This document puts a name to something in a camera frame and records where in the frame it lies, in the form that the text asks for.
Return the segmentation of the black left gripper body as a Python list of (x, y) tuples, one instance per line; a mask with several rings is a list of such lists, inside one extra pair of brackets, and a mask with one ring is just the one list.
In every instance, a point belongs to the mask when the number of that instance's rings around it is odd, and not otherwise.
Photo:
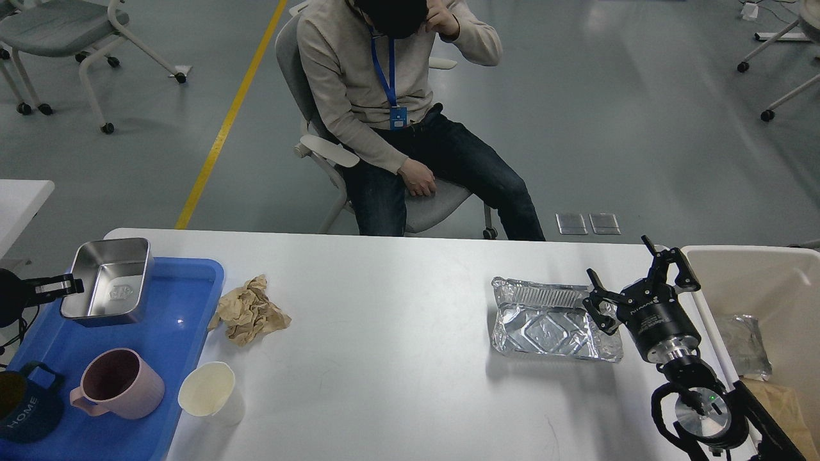
[(11, 326), (22, 318), (28, 306), (29, 285), (13, 272), (1, 269), (1, 327)]

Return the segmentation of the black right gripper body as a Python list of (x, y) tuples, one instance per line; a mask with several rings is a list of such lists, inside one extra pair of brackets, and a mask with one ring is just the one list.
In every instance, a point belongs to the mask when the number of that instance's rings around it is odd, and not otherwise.
[(636, 281), (623, 289), (627, 303), (618, 307), (618, 319), (629, 330), (641, 358), (649, 364), (667, 364), (694, 354), (701, 335), (680, 306), (676, 289)]

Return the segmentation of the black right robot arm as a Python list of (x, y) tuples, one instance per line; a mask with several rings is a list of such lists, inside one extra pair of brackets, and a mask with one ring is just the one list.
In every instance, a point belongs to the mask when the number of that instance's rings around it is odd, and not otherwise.
[(730, 459), (756, 429), (762, 438), (753, 459), (803, 460), (748, 386), (736, 380), (727, 388), (701, 358), (701, 335), (678, 297), (700, 291), (701, 285), (682, 249), (658, 249), (647, 236), (641, 239), (652, 255), (645, 277), (613, 292), (587, 269), (591, 290), (582, 303), (606, 335), (627, 327), (639, 356), (665, 376), (650, 399), (659, 434), (691, 460), (705, 460), (709, 453)]

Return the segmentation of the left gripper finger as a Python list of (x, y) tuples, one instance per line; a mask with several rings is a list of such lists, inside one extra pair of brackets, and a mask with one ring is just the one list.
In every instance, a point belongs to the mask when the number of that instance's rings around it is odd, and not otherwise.
[(75, 295), (85, 292), (83, 285), (61, 287), (45, 291), (44, 287), (33, 287), (33, 292), (26, 300), (26, 305), (44, 305), (65, 296)]
[(53, 275), (52, 277), (39, 277), (24, 280), (27, 286), (33, 289), (43, 289), (49, 285), (59, 285), (62, 289), (76, 289), (76, 280), (71, 273)]

